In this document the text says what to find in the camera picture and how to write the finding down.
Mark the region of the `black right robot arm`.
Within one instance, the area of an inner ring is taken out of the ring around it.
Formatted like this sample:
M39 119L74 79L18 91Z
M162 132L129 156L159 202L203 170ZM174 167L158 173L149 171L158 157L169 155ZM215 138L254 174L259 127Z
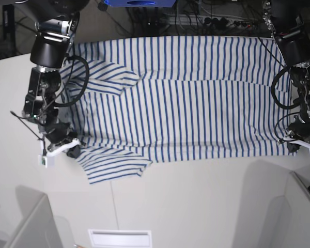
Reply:
M40 134L41 156L49 157L65 151L68 157L80 155L81 142L71 123L59 119L59 108L75 104L81 94L68 103L58 103L57 92L63 93L60 69L65 61L87 62L80 56L68 55L76 32L80 12L88 1L15 1L14 5L35 22L36 39L30 54L32 68L28 92L20 121L35 123Z

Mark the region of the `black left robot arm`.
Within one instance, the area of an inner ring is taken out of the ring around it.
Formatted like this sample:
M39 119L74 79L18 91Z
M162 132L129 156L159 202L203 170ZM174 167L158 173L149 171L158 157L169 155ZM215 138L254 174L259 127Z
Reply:
M262 9L263 20L285 62L272 81L271 96L279 108L289 111L288 117L293 116L286 135L278 142L286 144L290 153L304 147L310 155L310 39L301 15L306 7L310 1L264 1ZM276 85L285 73L298 93L292 105L280 103L276 96Z

